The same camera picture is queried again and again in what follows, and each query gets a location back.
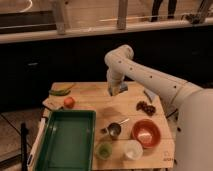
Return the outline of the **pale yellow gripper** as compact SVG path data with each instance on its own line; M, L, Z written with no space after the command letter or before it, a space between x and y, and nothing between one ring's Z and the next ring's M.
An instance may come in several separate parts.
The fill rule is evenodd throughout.
M116 96L120 92L121 82L118 80L109 80L108 81L108 90L111 96Z

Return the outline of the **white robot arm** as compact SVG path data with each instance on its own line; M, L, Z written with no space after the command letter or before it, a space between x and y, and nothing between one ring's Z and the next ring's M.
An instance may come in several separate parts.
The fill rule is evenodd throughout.
M178 109L173 171L213 171L213 88L202 88L187 80L133 61L134 51L121 45L104 58L112 96L121 93L124 77L142 84Z

